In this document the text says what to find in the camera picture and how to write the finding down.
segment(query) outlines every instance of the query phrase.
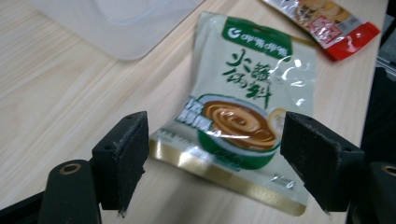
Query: bowl image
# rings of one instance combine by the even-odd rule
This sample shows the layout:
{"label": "bowl image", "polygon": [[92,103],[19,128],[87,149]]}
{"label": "bowl image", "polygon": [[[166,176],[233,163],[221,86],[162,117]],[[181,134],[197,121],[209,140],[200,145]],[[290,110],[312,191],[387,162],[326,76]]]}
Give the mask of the bowl image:
{"label": "bowl image", "polygon": [[198,101],[205,105],[201,116],[212,120],[210,130],[198,131],[203,150],[234,169],[260,169],[274,157],[280,138],[264,110],[222,95],[207,94]]}

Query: hot pot dipping sauce packet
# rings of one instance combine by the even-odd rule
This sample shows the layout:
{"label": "hot pot dipping sauce packet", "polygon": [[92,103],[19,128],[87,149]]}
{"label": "hot pot dipping sauce packet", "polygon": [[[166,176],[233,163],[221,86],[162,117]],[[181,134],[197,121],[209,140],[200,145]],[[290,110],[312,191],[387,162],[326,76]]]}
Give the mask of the hot pot dipping sauce packet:
{"label": "hot pot dipping sauce packet", "polygon": [[262,0],[303,27],[335,59],[343,60],[380,31],[331,0]]}
{"label": "hot pot dipping sauce packet", "polygon": [[301,215],[308,193],[279,155],[287,110],[312,116],[316,56],[269,27],[203,12],[184,109],[151,135],[152,157]]}

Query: red snack packet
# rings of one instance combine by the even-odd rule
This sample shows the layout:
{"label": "red snack packet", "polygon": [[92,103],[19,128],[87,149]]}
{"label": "red snack packet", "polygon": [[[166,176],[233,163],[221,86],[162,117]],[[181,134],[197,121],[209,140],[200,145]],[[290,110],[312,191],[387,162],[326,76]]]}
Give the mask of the red snack packet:
{"label": "red snack packet", "polygon": [[343,60],[380,31],[330,0],[263,0],[309,32],[335,60]]}

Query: translucent plastic box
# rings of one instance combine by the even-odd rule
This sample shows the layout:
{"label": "translucent plastic box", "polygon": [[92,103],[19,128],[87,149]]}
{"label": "translucent plastic box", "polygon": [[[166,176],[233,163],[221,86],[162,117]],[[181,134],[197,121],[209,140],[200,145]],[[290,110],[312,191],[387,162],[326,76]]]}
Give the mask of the translucent plastic box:
{"label": "translucent plastic box", "polygon": [[144,56],[204,0],[31,0],[111,56]]}

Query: light wood surface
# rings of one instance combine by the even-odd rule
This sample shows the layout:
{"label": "light wood surface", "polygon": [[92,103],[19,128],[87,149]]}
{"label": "light wood surface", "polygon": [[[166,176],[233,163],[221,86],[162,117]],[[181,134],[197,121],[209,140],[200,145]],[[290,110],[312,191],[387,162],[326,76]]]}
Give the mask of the light wood surface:
{"label": "light wood surface", "polygon": [[[337,0],[383,25],[387,0]],[[45,189],[49,171],[91,149],[125,115],[148,111],[150,132],[174,118],[191,90],[191,51],[201,11],[242,17],[310,39],[260,0],[205,0],[146,57],[121,62],[35,10],[0,1],[0,209]],[[337,63],[318,50],[314,118],[359,145],[380,36]],[[310,198],[291,217],[148,159],[125,219],[104,223],[344,223]]]}

